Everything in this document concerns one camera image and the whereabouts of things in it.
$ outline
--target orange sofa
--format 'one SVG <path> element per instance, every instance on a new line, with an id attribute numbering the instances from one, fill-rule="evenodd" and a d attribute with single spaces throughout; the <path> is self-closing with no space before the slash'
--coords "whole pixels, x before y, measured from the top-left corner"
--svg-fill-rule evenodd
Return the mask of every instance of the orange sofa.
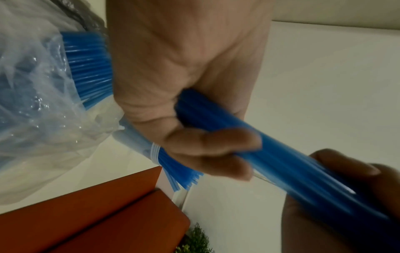
<path id="1" fill-rule="evenodd" d="M 189 219 L 155 185 L 161 168 L 0 215 L 4 253 L 172 253 Z"/>

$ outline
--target person's hand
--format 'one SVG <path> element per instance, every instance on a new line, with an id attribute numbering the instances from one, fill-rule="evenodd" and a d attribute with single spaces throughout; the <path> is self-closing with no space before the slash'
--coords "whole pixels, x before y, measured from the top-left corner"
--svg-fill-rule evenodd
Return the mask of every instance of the person's hand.
<path id="1" fill-rule="evenodd" d="M 261 147 L 248 130 L 184 128 L 174 104 L 192 87 L 244 118 L 270 26 L 272 0 L 108 0 L 115 100 L 149 140 L 182 164 L 249 180 L 234 152 Z"/>
<path id="2" fill-rule="evenodd" d="M 311 155 L 326 168 L 369 187 L 382 204 L 400 219 L 400 173 L 381 164 L 368 164 L 334 150 Z M 312 219 L 287 196 L 282 213 L 282 253 L 353 253 L 338 235 Z"/>

